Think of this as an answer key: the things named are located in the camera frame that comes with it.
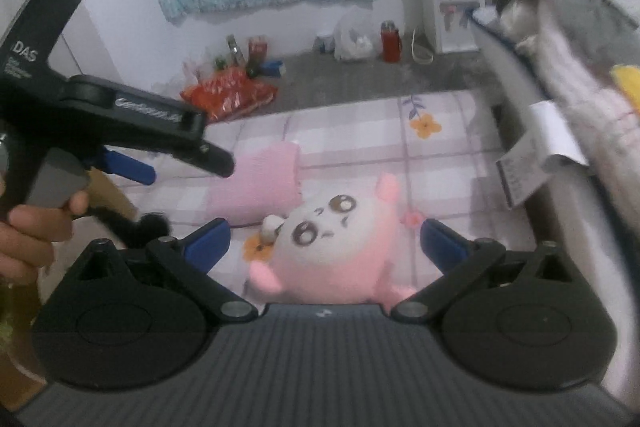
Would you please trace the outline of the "person's left hand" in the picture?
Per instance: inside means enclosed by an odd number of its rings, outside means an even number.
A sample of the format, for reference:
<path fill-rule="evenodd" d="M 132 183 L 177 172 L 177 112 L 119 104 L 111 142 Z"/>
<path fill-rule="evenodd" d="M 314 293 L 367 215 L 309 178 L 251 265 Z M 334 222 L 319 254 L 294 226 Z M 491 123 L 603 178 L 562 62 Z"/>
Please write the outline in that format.
<path fill-rule="evenodd" d="M 1 282 L 34 283 L 39 270 L 53 262 L 54 245 L 73 236 L 73 221 L 88 204 L 88 194 L 80 191 L 62 208 L 14 207 L 1 223 Z"/>

